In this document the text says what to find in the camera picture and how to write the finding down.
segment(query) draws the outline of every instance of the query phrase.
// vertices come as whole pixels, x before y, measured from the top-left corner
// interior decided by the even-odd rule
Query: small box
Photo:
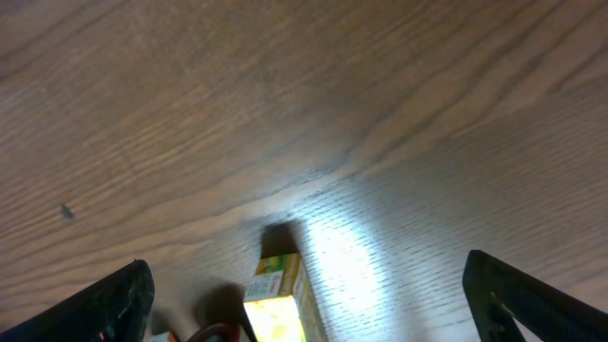
[[[324,342],[300,253],[263,258],[243,300],[258,342]]]

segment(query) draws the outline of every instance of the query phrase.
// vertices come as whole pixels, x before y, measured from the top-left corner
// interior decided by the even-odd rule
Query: wooden table
[[[187,337],[278,222],[332,341],[476,340],[471,249],[608,311],[607,16],[2,2],[0,330],[142,258]]]

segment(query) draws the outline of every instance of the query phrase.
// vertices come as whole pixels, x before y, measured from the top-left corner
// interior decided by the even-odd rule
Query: black object
[[[543,341],[608,341],[608,314],[482,251],[468,254],[463,287],[484,342],[525,341],[513,318]]]
[[[140,342],[154,300],[147,263],[135,260],[43,313],[0,334],[0,342]]]

